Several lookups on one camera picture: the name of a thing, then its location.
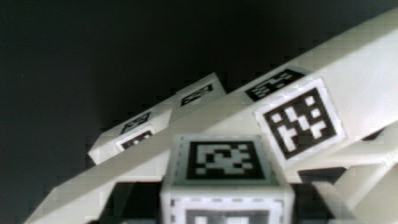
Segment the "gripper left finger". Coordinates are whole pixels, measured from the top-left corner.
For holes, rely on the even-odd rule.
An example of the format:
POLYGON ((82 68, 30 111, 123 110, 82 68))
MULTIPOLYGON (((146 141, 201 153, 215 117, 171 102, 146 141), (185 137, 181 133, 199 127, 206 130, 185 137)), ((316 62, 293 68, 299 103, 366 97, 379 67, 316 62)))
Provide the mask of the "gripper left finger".
POLYGON ((87 224, 160 224, 158 182, 117 182, 100 217, 87 224))

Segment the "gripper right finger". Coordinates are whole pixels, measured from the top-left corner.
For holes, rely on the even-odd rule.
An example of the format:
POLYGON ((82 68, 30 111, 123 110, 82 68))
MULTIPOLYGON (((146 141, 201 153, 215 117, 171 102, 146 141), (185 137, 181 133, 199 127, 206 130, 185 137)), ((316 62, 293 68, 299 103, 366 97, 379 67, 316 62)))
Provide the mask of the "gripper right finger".
POLYGON ((359 224, 329 182, 293 185, 293 224, 359 224))

